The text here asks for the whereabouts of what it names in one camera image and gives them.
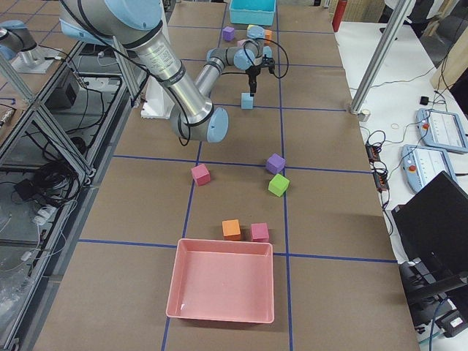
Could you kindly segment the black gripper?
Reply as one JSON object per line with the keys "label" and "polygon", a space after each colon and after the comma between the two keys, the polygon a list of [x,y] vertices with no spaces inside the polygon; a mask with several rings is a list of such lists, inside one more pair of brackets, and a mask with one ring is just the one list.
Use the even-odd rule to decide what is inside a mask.
{"label": "black gripper", "polygon": [[246,70],[248,75],[249,96],[257,93],[257,76],[263,69],[267,69],[272,75],[275,75],[276,62],[273,58],[263,56],[259,64],[254,64]]}

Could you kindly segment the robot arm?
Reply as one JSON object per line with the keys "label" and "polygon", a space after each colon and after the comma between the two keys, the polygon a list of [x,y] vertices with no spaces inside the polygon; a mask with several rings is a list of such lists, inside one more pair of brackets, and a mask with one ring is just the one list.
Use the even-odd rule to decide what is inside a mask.
{"label": "robot arm", "polygon": [[208,96],[218,78],[227,67],[235,67],[241,74],[248,77],[249,96],[257,93],[257,76],[267,69],[275,73],[276,62],[272,50],[266,45],[270,39],[267,30],[261,26],[252,25],[247,29],[247,38],[240,46],[214,48],[207,53],[206,63],[195,80],[199,91]]}
{"label": "robot arm", "polygon": [[61,2],[66,35],[103,45],[116,39],[136,53],[143,70],[174,103],[170,122],[179,140],[219,143],[227,134],[229,117],[208,95],[225,65],[210,58],[197,79],[191,79],[163,33],[163,19],[160,1]]}

